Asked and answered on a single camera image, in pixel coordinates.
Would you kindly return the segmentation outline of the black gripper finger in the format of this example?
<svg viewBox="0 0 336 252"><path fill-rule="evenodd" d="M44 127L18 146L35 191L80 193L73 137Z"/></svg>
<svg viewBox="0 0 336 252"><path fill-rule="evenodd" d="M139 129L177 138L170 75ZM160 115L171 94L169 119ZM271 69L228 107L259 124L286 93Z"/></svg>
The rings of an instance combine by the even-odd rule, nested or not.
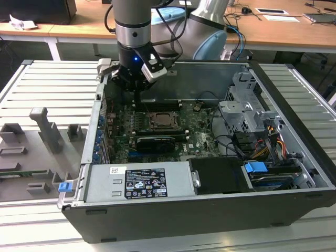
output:
<svg viewBox="0 0 336 252"><path fill-rule="evenodd" d="M132 104L134 108L139 103L139 80L137 75L128 68L119 68L113 75L112 82L119 89L119 97L123 104Z"/></svg>
<svg viewBox="0 0 336 252"><path fill-rule="evenodd" d="M138 86L137 86L137 106L138 107L142 103L142 100L141 100L142 92L150 89L151 86L152 86L152 84L149 83L149 82L141 82L141 83L138 84Z"/></svg>

